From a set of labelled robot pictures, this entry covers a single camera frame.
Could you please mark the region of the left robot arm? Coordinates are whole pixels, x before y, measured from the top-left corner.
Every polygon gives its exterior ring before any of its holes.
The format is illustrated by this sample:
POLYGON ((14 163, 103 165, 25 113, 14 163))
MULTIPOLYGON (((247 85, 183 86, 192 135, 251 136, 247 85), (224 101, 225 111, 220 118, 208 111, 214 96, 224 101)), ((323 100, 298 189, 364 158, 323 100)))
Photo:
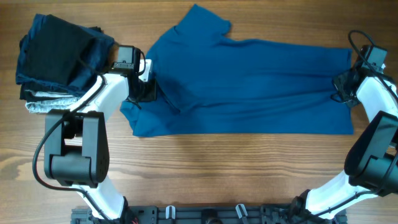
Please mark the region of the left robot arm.
POLYGON ((72 223, 137 223, 126 198, 108 177, 106 121, 123 101, 139 106, 156 99, 151 70, 151 61, 140 49, 120 45, 116 60, 103 72, 95 71, 95 84, 78 102, 47 113, 32 171, 37 182, 52 188, 37 170, 39 152, 44 151, 44 173, 59 183, 54 189, 77 192, 88 204, 86 217, 74 212, 72 223))

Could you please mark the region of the blue polo shirt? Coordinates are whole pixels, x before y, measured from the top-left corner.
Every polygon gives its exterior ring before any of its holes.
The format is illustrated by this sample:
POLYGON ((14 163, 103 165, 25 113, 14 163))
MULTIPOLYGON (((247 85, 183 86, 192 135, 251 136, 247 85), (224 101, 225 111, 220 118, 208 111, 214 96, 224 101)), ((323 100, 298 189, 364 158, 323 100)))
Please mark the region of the blue polo shirt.
POLYGON ((350 49, 228 38, 230 21, 194 5, 146 57, 157 98, 121 112, 133 134, 352 134, 349 108, 331 99, 350 49))

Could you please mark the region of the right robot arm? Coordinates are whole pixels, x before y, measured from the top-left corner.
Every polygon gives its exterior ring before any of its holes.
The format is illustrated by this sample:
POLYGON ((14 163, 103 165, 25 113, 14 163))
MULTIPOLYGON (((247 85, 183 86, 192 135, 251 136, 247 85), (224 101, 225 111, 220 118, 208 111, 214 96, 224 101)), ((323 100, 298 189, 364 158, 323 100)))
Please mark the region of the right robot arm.
POLYGON ((287 215, 291 223, 336 222, 337 214, 363 200, 397 193, 397 93, 383 73, 387 50, 375 44, 357 50, 353 68, 333 80, 332 99, 350 107, 363 105, 369 125, 354 143, 344 169, 317 189, 295 197, 287 215))

